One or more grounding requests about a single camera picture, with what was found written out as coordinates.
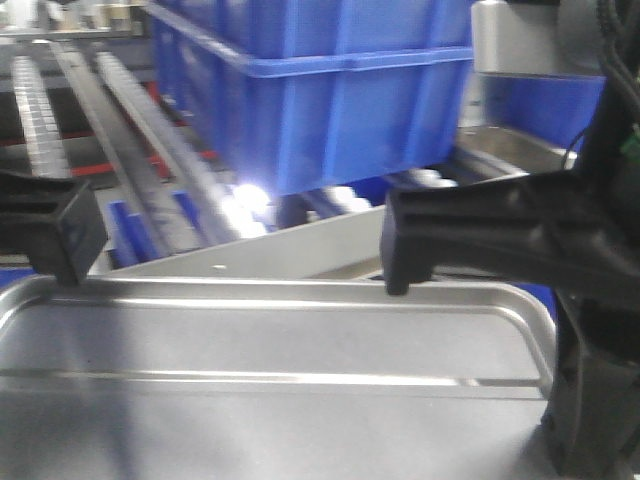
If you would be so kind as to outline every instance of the gray metal panel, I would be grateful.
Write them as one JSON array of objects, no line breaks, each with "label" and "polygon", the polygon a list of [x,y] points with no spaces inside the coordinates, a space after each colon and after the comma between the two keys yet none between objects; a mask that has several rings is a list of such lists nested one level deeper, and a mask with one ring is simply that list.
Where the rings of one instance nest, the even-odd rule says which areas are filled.
[{"label": "gray metal panel", "polygon": [[112,276],[309,278],[378,259],[384,207],[115,271]]},{"label": "gray metal panel", "polygon": [[37,279],[0,305],[6,480],[557,478],[553,322],[512,287]]}]

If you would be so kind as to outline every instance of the metal rail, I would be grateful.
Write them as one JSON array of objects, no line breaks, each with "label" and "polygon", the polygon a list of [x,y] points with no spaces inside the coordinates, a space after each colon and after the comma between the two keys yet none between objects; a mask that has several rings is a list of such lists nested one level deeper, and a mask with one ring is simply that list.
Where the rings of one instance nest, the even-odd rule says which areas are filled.
[{"label": "metal rail", "polygon": [[161,256],[203,246],[195,228],[164,188],[138,139],[100,86],[82,54],[70,45],[52,43],[56,60],[69,81],[130,206],[138,211]]},{"label": "metal rail", "polygon": [[[100,75],[118,102],[196,202],[198,221],[207,244],[218,245],[245,237],[251,228],[248,225],[239,229],[232,226],[237,219],[228,218],[226,203],[236,200],[210,164],[167,120],[120,60],[111,53],[102,52],[97,55],[97,63]],[[240,204],[236,205],[236,209],[241,208]],[[255,223],[249,212],[245,217],[249,218],[247,223]]]},{"label": "metal rail", "polygon": [[11,72],[33,174],[70,177],[69,162],[38,67],[29,57],[16,57]]}]

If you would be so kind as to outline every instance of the red strip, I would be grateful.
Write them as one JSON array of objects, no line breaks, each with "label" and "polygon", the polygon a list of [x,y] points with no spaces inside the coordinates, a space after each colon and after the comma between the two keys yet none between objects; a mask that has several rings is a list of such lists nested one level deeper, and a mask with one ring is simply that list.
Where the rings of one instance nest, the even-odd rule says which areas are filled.
[{"label": "red strip", "polygon": [[62,138],[69,139],[69,138],[84,138],[84,137],[93,137],[93,132],[90,130],[87,130],[86,132],[69,132],[69,133],[63,133],[62,134]]},{"label": "red strip", "polygon": [[0,140],[0,147],[11,147],[13,145],[23,145],[24,138],[10,138],[6,140]]},{"label": "red strip", "polygon": [[158,84],[156,82],[148,82],[146,84],[147,92],[154,102],[160,103],[160,92],[158,92]]},{"label": "red strip", "polygon": [[207,160],[213,160],[214,158],[218,158],[218,153],[213,150],[205,150],[204,152],[200,152],[202,158],[206,158]]},{"label": "red strip", "polygon": [[74,177],[85,177],[87,175],[97,175],[99,173],[113,172],[110,163],[99,163],[97,165],[89,165],[87,167],[75,167],[71,169]]}]

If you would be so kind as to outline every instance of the metal tray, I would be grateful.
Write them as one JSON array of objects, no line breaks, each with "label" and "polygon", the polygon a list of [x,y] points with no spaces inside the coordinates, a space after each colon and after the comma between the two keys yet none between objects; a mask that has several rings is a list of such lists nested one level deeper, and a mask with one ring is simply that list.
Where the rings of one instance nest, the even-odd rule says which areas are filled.
[{"label": "metal tray", "polygon": [[556,478],[509,286],[36,278],[0,315],[3,480]]}]

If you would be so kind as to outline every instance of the black cable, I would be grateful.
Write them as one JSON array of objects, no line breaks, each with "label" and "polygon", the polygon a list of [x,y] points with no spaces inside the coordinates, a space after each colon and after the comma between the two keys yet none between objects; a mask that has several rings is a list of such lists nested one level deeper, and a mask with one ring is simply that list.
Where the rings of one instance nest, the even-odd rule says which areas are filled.
[{"label": "black cable", "polygon": [[624,98],[635,122],[640,123],[640,86],[622,62],[613,40],[605,42],[599,58],[602,71]]},{"label": "black cable", "polygon": [[624,25],[618,15],[616,0],[598,0],[596,5],[598,23],[604,37],[615,34],[621,37],[624,34]]},{"label": "black cable", "polygon": [[576,145],[578,144],[578,142],[580,141],[580,139],[582,137],[584,137],[584,134],[587,133],[587,127],[583,128],[582,130],[580,130],[578,132],[578,134],[573,137],[573,140],[571,140],[571,143],[569,143],[569,146],[567,147],[567,149],[564,151],[564,155],[562,156],[562,169],[566,170],[567,166],[569,164],[569,155],[571,154],[571,152],[573,151],[574,148],[576,148]]},{"label": "black cable", "polygon": [[635,122],[640,123],[640,86],[617,50],[617,41],[624,33],[624,26],[618,16],[616,1],[598,0],[597,16],[604,38],[604,45],[598,56],[602,71],[624,99]]}]

